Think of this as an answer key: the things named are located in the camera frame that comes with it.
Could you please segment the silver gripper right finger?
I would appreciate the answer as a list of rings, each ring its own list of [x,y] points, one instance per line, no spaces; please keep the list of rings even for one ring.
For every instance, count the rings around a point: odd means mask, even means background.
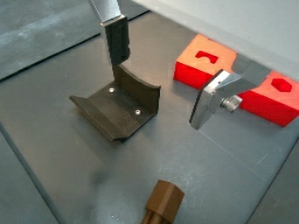
[[[231,69],[231,73],[220,69],[200,89],[189,118],[189,124],[196,130],[217,108],[233,112],[241,103],[239,94],[256,88],[271,72],[268,67],[241,54],[235,58]]]

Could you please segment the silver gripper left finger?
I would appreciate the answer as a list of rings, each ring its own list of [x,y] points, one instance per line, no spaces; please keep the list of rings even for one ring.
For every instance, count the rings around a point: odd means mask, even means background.
[[[88,0],[106,38],[106,49],[112,66],[129,57],[128,20],[120,12],[117,0]]]

